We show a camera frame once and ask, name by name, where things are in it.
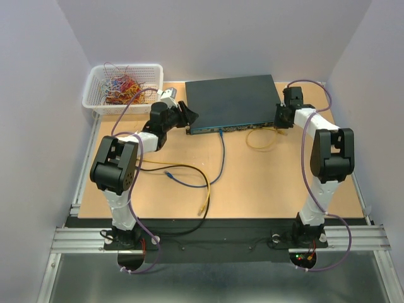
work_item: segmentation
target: white wall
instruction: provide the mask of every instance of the white wall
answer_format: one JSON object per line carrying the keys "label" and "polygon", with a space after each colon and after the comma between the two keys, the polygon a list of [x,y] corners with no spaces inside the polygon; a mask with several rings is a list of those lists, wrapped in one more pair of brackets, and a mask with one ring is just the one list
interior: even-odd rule
{"label": "white wall", "polygon": [[386,226],[404,285],[404,3],[374,0],[327,87],[333,115],[355,131],[356,174],[372,217]]}
{"label": "white wall", "polygon": [[36,302],[90,134],[90,65],[54,0],[2,3],[0,62],[0,301]]}
{"label": "white wall", "polygon": [[326,80],[371,0],[58,0],[91,65],[158,62],[166,80]]}

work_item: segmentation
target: cable connector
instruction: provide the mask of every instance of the cable connector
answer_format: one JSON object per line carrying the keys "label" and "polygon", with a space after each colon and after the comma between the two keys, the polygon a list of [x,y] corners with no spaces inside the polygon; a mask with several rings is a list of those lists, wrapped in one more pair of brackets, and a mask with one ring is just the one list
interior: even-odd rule
{"label": "cable connector", "polygon": [[177,90],[174,87],[170,87],[161,94],[160,102],[166,103],[169,108],[178,107],[178,104],[175,101],[176,95]]}
{"label": "cable connector", "polygon": [[174,176],[170,172],[164,171],[164,174],[166,174],[168,178],[174,179]]}
{"label": "cable connector", "polygon": [[206,206],[207,206],[207,204],[205,203],[205,204],[199,209],[198,216],[201,216],[201,215],[202,215],[202,213],[204,212]]}
{"label": "cable connector", "polygon": [[287,136],[288,134],[286,133],[286,131],[282,131],[281,129],[276,129],[276,132],[278,134],[281,134],[282,136]]}

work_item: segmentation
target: cable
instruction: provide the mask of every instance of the cable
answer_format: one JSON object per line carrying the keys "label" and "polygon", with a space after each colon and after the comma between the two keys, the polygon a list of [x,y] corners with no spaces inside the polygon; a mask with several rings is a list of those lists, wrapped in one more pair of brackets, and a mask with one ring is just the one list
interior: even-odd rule
{"label": "cable", "polygon": [[194,168],[197,169],[198,171],[201,172],[201,174],[203,174],[203,177],[205,178],[205,180],[207,180],[206,186],[208,188],[208,195],[206,196],[206,200],[205,203],[202,205],[202,207],[199,209],[198,212],[198,216],[200,216],[202,214],[202,212],[205,210],[205,208],[208,206],[209,204],[209,199],[210,199],[210,183],[209,183],[209,178],[208,175],[201,169],[198,169],[195,166],[192,165],[186,165],[186,164],[182,164],[182,163],[172,163],[172,162],[161,162],[161,161],[152,161],[152,160],[143,160],[144,162],[149,162],[149,163],[155,163],[155,164],[168,164],[168,165],[179,165],[179,166],[186,166],[186,167],[190,167],[190,168]]}
{"label": "cable", "polygon": [[146,241],[145,238],[140,240],[141,242],[141,250],[143,251],[143,260],[146,259]]}
{"label": "cable", "polygon": [[121,132],[115,134],[114,137],[118,137],[118,136],[121,136],[121,135],[123,135],[123,134],[128,134],[128,135],[130,135],[130,136],[133,135],[133,133],[130,132],[130,131],[121,131]]}
{"label": "cable", "polygon": [[[219,130],[219,135],[220,135],[220,139],[221,139],[221,141],[222,141],[222,147],[223,147],[222,166],[220,167],[219,175],[217,176],[217,178],[216,178],[215,180],[213,180],[212,182],[210,182],[210,185],[213,185],[214,183],[216,183],[217,180],[220,179],[220,177],[221,177],[222,174],[223,174],[223,168],[224,168],[224,166],[225,166],[225,155],[226,155],[226,151],[225,151],[225,141],[224,141],[224,139],[223,139],[223,131],[222,131],[222,130]],[[170,172],[165,172],[165,174],[166,174],[167,177],[169,177],[170,179],[176,181],[176,182],[179,183],[179,184],[182,184],[182,185],[184,185],[184,186],[187,186],[187,187],[192,187],[192,188],[204,188],[204,187],[206,187],[206,185],[192,185],[192,184],[188,184],[188,183],[182,182],[182,181],[176,179]]]}
{"label": "cable", "polygon": [[329,91],[327,91],[327,89],[326,89],[323,85],[319,84],[318,82],[312,81],[312,80],[305,80],[305,79],[295,80],[295,81],[290,82],[290,83],[287,85],[287,87],[289,87],[290,85],[292,85],[292,84],[294,84],[294,83],[296,83],[296,82],[310,82],[310,83],[314,83],[315,85],[320,86],[320,87],[324,90],[324,92],[326,93],[326,95],[327,95],[327,97],[328,97],[328,100],[329,100],[328,106],[327,106],[326,108],[324,108],[324,109],[319,109],[319,110],[316,110],[315,112],[313,112],[313,113],[309,116],[309,118],[307,119],[306,123],[304,124],[303,135],[302,135],[302,144],[301,144],[301,149],[300,149],[300,164],[301,164],[301,167],[302,167],[303,181],[304,181],[304,185],[306,186],[307,191],[308,191],[309,194],[310,194],[310,197],[313,199],[313,201],[315,202],[315,204],[317,205],[317,207],[318,207],[325,215],[327,215],[327,216],[329,216],[329,217],[333,217],[333,218],[339,219],[339,221],[341,221],[341,223],[344,224],[344,226],[347,228],[347,231],[348,231],[348,248],[347,248],[347,251],[345,252],[345,254],[343,255],[343,257],[342,257],[337,263],[335,263],[335,264],[333,264],[333,265],[330,265],[330,266],[327,266],[327,267],[324,267],[324,268],[317,268],[317,269],[315,269],[315,268],[311,268],[311,269],[302,268],[303,270],[306,270],[306,271],[324,271],[324,270],[333,269],[333,268],[337,267],[339,264],[341,264],[342,262],[344,262],[345,259],[348,257],[349,252],[350,252],[350,250],[351,250],[351,246],[352,246],[352,233],[351,233],[351,229],[350,229],[348,223],[347,223],[342,217],[340,217],[340,216],[338,216],[338,215],[334,215],[334,214],[328,213],[328,212],[320,205],[319,201],[316,199],[316,197],[314,196],[313,192],[311,191],[309,182],[307,181],[306,170],[305,170],[305,168],[304,168],[304,145],[305,145],[306,132],[307,132],[307,128],[309,127],[310,120],[311,120],[317,113],[319,113],[319,112],[324,112],[324,111],[326,111],[326,110],[329,110],[329,109],[331,108],[332,104],[333,104],[333,99],[331,98],[331,95],[330,95]]}
{"label": "cable", "polygon": [[270,248],[270,249],[279,249],[279,250],[286,250],[289,248],[288,247],[283,247],[283,248],[276,248],[278,246],[279,243],[285,243],[285,242],[292,242],[292,232],[290,230],[286,230],[285,232],[283,232],[282,234],[273,234],[272,230],[270,231],[271,237],[268,238],[268,241],[266,243],[266,245]]}
{"label": "cable", "polygon": [[[269,130],[269,131],[274,131],[274,132],[275,132],[275,136],[273,137],[273,139],[272,139],[268,144],[265,144],[265,145],[262,145],[262,146],[254,146],[254,145],[252,145],[252,144],[249,142],[248,138],[250,137],[250,134],[251,134],[251,133],[253,133],[253,132],[255,132],[255,131],[258,131],[258,130],[260,130],[260,129],[267,129],[267,130]],[[247,145],[248,147],[251,147],[251,148],[254,148],[254,149],[257,149],[257,150],[260,150],[260,149],[263,149],[263,148],[271,147],[274,143],[276,143],[276,137],[277,137],[277,135],[278,135],[278,132],[279,132],[279,131],[278,131],[277,129],[275,129],[275,128],[254,128],[254,129],[250,130],[250,131],[248,132],[247,136],[246,136],[246,145]]]}
{"label": "cable", "polygon": [[129,106],[131,106],[133,100],[135,100],[138,95],[140,95],[141,93],[147,92],[148,90],[152,90],[152,91],[154,91],[154,92],[157,92],[157,90],[156,90],[155,88],[151,88],[151,87],[148,87],[148,88],[145,88],[144,90],[138,91],[138,92],[132,97],[132,99],[128,102],[128,104],[126,104],[126,107],[125,107],[124,110],[122,111],[121,115],[119,115],[118,120],[115,122],[114,127],[113,127],[112,130],[111,130],[111,136],[115,136],[115,135],[114,135],[115,128],[117,127],[119,121],[121,121],[123,115],[125,114],[125,112],[126,112],[127,109],[129,108]]}
{"label": "cable", "polygon": [[305,254],[309,254],[311,252],[311,249],[314,249],[314,247],[316,246],[316,241],[313,240],[312,244],[313,244],[313,247],[311,247],[311,244],[310,244],[309,250]]}
{"label": "cable", "polygon": [[[169,165],[169,166],[159,167],[159,168],[157,168],[157,169],[140,169],[140,170],[141,170],[142,172],[155,172],[155,171],[157,171],[157,170],[171,169],[171,168],[173,168],[173,167],[188,167],[188,168],[190,168],[190,169],[197,170],[198,172],[201,173],[201,175],[202,175],[203,178],[205,179],[205,182],[206,182],[206,186],[205,186],[205,187],[208,186],[209,180],[208,180],[207,176],[205,175],[205,173],[204,173],[202,170],[200,170],[199,168],[197,168],[197,167],[195,167],[195,166],[192,166],[192,165],[176,164],[176,165]],[[190,234],[191,232],[194,232],[195,230],[199,229],[199,228],[202,226],[202,224],[205,222],[206,216],[208,215],[208,211],[209,211],[209,205],[210,205],[210,194],[209,194],[209,196],[208,196],[208,202],[207,202],[207,204],[206,204],[205,213],[204,213],[204,215],[203,215],[203,218],[201,219],[201,221],[199,222],[199,224],[197,224],[197,226],[195,226],[195,227],[193,227],[193,228],[191,228],[191,229],[189,229],[189,230],[185,230],[185,231],[183,231],[183,232],[162,232],[162,231],[159,231],[159,230],[152,230],[152,232],[153,232],[154,234],[159,234],[159,235],[187,235],[187,234]]]}
{"label": "cable", "polygon": [[[109,75],[106,68],[106,64],[110,64],[115,69],[111,71]],[[105,80],[101,81],[100,91],[105,98],[106,104],[127,104],[129,100],[142,89],[141,84],[136,81],[133,75],[127,74],[129,66],[126,66],[125,70],[121,70],[118,66],[111,63],[104,64]],[[137,104],[143,104],[145,102],[145,95],[139,95],[138,99],[135,99]]]}
{"label": "cable", "polygon": [[143,225],[143,223],[139,220],[138,216],[136,216],[136,214],[135,214],[135,212],[133,210],[133,207],[132,207],[132,203],[131,203],[132,190],[133,190],[134,185],[136,184],[136,180],[138,179],[138,176],[139,176],[139,173],[140,173],[140,168],[141,168],[141,164],[143,163],[143,153],[144,153],[143,142],[142,142],[141,138],[137,134],[132,134],[132,135],[136,139],[138,139],[138,143],[139,143],[139,146],[140,146],[140,159],[139,159],[138,167],[136,169],[136,173],[135,173],[134,178],[133,178],[132,185],[131,185],[131,187],[129,189],[128,206],[129,206],[129,210],[130,210],[132,216],[134,217],[136,223],[139,224],[139,226],[156,242],[157,249],[158,249],[158,254],[157,254],[156,259],[154,260],[154,262],[149,267],[145,268],[144,270],[131,271],[131,270],[127,270],[125,267],[121,268],[122,271],[125,271],[125,272],[127,272],[129,274],[136,274],[136,273],[146,273],[147,271],[151,270],[158,263],[158,260],[161,257],[162,248],[161,248],[161,245],[160,245],[158,239],[153,235],[152,232],[150,232]]}
{"label": "cable", "polygon": [[100,230],[100,236],[103,237],[104,239],[107,239],[107,240],[110,240],[110,241],[114,241],[114,238],[112,238],[111,236],[107,235],[107,230],[106,230],[106,229]]}
{"label": "cable", "polygon": [[316,253],[316,241],[315,240],[313,240],[313,245],[314,245],[313,252],[311,253],[310,256],[307,257],[307,260],[309,260],[309,261],[314,257],[314,254]]}

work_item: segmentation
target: white plastic basket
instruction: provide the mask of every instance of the white plastic basket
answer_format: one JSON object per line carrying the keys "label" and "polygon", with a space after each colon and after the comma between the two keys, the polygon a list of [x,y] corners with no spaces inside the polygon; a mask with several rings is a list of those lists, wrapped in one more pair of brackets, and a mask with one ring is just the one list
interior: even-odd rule
{"label": "white plastic basket", "polygon": [[[101,83],[111,76],[119,76],[122,73],[116,68],[125,70],[133,76],[142,87],[163,88],[163,67],[159,64],[111,64],[95,66],[88,76],[82,104],[87,109],[92,109],[100,115],[121,114],[126,105],[105,104],[104,95],[101,92]],[[160,100],[160,96],[153,92],[145,92],[144,104],[129,106],[126,114],[146,114],[150,112],[151,104]]]}

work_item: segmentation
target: wooden tabletop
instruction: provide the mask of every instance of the wooden tabletop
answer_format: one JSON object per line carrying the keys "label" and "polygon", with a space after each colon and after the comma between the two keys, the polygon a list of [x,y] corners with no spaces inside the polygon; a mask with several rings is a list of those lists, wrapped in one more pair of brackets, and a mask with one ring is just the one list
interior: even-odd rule
{"label": "wooden tabletop", "polygon": [[[283,99],[286,83],[276,83]],[[304,101],[320,109],[327,101],[320,87],[299,83]],[[165,83],[164,87],[177,88],[176,100],[186,101],[184,83]],[[322,113],[333,122],[330,111]],[[103,116],[97,136],[94,158],[102,137],[109,135],[118,116]],[[148,115],[128,115],[122,118],[116,132],[141,130]],[[300,171],[301,128],[286,130],[278,135],[276,145],[267,150],[253,150],[246,145],[248,131],[224,133],[226,148],[223,176],[211,187],[211,206],[208,218],[294,218],[303,207],[307,190]],[[252,144],[263,145],[275,135],[273,131],[259,130],[251,134]],[[312,139],[306,138],[306,171],[311,182],[309,157]],[[164,147],[145,155],[146,159],[194,165],[214,180],[222,161],[222,146],[217,133],[186,135],[184,129],[172,129]],[[161,165],[144,163],[143,168]],[[187,168],[169,169],[178,179],[202,185],[203,178]],[[206,198],[206,189],[180,185],[163,172],[141,172],[133,189],[132,204],[141,218],[199,218],[198,211]],[[330,213],[345,218],[363,218],[362,208],[350,176],[336,191],[330,204]],[[81,201],[80,218],[110,218],[104,195],[88,177]]]}

